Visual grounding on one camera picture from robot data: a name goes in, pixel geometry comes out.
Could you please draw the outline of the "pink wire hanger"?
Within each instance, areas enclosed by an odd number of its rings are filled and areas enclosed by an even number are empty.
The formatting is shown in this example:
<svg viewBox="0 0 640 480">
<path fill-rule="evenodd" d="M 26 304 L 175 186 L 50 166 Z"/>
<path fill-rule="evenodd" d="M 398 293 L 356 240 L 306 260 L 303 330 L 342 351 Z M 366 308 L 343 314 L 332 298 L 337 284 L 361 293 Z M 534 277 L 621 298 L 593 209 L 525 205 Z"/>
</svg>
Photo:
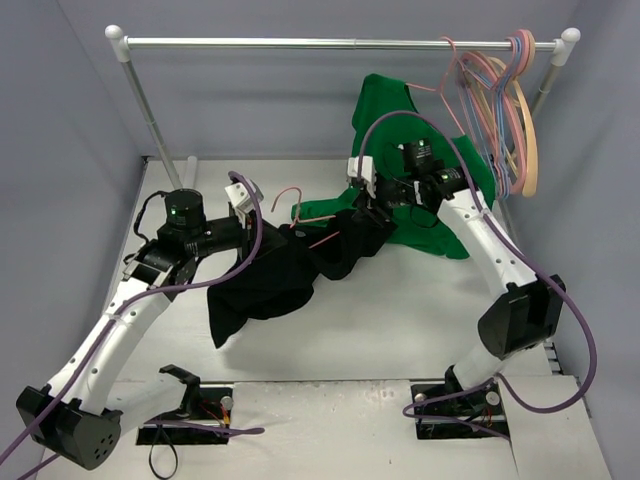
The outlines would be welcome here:
<svg viewBox="0 0 640 480">
<path fill-rule="evenodd" d="M 320 216 L 320 217 L 313 217 L 313 218 L 309 218 L 309 219 L 302 219 L 300 217 L 300 213 L 301 213 L 301 205 L 302 205 L 302 201 L 303 201 L 303 191 L 298 186 L 289 186 L 289 187 L 284 188 L 283 190 L 281 190 L 275 196 L 275 198 L 274 198 L 274 200 L 273 200 L 273 202 L 271 204 L 271 208 L 270 208 L 270 212 L 271 213 L 275 212 L 279 200 L 281 199 L 281 197 L 285 193 L 287 193 L 289 191 L 295 191 L 297 193 L 297 201 L 296 201 L 295 206 L 294 206 L 294 216 L 293 216 L 292 223 L 290 224 L 290 229 L 292 229 L 293 227 L 295 227 L 295 226 L 297 226 L 299 224 L 314 223 L 314 222 L 319 222 L 319 221 L 324 221 L 324 220 L 331 220 L 331 219 L 335 218 L 335 215 L 326 215 L 326 216 Z M 335 232 L 333 232 L 331 234 L 326 235 L 324 238 L 316 241 L 315 243 L 309 245 L 308 248 L 309 249 L 314 249 L 316 247 L 319 247 L 320 245 L 323 245 L 323 244 L 327 243 L 328 241 L 332 240 L 333 238 L 336 238 L 339 235 L 340 235 L 340 231 L 335 231 Z"/>
</svg>

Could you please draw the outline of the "black t shirt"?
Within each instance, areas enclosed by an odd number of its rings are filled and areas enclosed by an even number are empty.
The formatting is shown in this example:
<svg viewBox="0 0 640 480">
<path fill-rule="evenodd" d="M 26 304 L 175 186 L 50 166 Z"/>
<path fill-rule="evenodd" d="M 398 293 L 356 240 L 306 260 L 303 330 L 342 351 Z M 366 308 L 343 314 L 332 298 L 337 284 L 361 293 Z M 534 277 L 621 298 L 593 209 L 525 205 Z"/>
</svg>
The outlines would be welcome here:
<svg viewBox="0 0 640 480">
<path fill-rule="evenodd" d="M 278 228 L 289 247 L 282 260 L 254 260 L 246 269 L 207 290 L 209 327 L 219 349 L 248 320 L 268 320 L 305 306 L 320 276 L 337 281 L 348 276 L 358 260 L 375 256 L 394 231 L 356 224 L 353 210 L 342 210 L 319 225 L 287 224 Z M 340 235 L 314 249 L 308 246 L 335 231 Z"/>
</svg>

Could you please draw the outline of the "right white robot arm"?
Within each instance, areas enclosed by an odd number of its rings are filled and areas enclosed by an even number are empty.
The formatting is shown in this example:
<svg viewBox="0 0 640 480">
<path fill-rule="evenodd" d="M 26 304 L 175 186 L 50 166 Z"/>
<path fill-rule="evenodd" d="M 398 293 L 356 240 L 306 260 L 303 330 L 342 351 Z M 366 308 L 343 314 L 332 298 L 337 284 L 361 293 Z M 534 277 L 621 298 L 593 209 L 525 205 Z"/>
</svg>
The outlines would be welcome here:
<svg viewBox="0 0 640 480">
<path fill-rule="evenodd" d="M 428 212 L 454 233 L 484 276 L 493 303 L 478 320 L 476 345 L 449 369 L 442 388 L 445 405 L 464 412 L 477 402 L 477 386 L 510 358 L 555 334 L 562 300 L 519 259 L 518 249 L 461 167 L 435 159 L 426 139 L 402 145 L 401 152 L 401 177 L 384 178 L 370 156 L 349 158 L 347 177 L 359 191 L 355 207 L 372 220 L 390 221 L 393 209 L 404 206 Z"/>
</svg>

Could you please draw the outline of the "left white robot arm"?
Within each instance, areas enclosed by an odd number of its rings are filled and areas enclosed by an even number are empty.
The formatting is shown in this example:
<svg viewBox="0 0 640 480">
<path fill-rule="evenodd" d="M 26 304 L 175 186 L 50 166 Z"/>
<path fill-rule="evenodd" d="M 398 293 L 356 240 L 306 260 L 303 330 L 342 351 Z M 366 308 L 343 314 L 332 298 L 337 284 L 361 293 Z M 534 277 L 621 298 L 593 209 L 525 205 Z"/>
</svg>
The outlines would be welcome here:
<svg viewBox="0 0 640 480">
<path fill-rule="evenodd" d="M 132 394 L 116 394 L 113 387 L 147 330 L 179 294 L 223 285 L 256 259 L 264 231 L 262 192 L 234 175 L 225 193 L 229 214 L 216 220 L 206 218 L 203 196 L 194 189 L 163 195 L 164 225 L 134 254 L 91 333 L 45 386 L 28 386 L 18 397 L 25 435 L 56 456 L 94 470 L 126 432 L 161 415 L 185 420 L 196 414 L 200 379 L 173 364 Z M 228 250 L 238 252 L 240 264 L 221 277 L 195 282 L 202 260 Z"/>
</svg>

